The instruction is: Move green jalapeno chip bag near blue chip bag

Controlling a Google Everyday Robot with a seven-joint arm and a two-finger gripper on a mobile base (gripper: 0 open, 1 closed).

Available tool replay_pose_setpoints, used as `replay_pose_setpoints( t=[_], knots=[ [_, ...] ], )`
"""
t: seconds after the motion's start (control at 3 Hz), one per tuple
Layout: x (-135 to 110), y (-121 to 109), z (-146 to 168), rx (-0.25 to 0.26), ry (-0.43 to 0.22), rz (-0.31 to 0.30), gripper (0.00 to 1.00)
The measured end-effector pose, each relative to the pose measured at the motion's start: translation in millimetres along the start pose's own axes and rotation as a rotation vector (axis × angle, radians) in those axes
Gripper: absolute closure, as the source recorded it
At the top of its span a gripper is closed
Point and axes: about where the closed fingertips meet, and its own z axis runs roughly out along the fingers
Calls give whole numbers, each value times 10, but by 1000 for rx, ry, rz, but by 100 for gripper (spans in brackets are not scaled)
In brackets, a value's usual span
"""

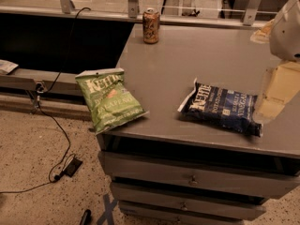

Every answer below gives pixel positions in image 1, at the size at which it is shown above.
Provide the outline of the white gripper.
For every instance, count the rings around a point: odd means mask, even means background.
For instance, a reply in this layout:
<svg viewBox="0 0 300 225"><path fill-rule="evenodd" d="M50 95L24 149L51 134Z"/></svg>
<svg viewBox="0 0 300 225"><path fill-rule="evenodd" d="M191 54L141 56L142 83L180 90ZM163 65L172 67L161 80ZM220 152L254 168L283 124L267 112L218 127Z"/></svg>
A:
<svg viewBox="0 0 300 225"><path fill-rule="evenodd" d="M274 20L254 32L250 40L270 44L271 54L282 61L267 69L256 102L257 120L274 120L300 91L300 0L288 0Z"/></svg>

